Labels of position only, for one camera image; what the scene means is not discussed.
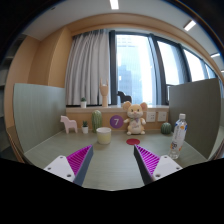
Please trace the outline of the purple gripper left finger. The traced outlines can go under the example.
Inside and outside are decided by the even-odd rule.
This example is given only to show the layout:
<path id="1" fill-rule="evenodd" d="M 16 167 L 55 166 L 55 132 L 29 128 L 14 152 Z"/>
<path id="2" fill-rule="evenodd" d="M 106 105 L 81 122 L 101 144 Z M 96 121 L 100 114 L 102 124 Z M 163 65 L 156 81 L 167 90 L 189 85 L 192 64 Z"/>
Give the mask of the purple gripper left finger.
<path id="1" fill-rule="evenodd" d="M 58 156 L 44 170 L 81 186 L 92 156 L 93 146 L 89 145 L 69 156 Z"/>

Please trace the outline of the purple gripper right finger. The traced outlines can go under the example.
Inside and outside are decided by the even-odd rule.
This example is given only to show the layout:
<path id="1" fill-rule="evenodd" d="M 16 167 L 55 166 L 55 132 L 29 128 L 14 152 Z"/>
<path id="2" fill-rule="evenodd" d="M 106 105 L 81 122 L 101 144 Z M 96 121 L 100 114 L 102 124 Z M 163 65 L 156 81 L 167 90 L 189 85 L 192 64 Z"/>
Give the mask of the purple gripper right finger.
<path id="1" fill-rule="evenodd" d="M 134 156 L 145 185 L 182 169 L 168 155 L 158 156 L 139 145 L 134 146 Z"/>

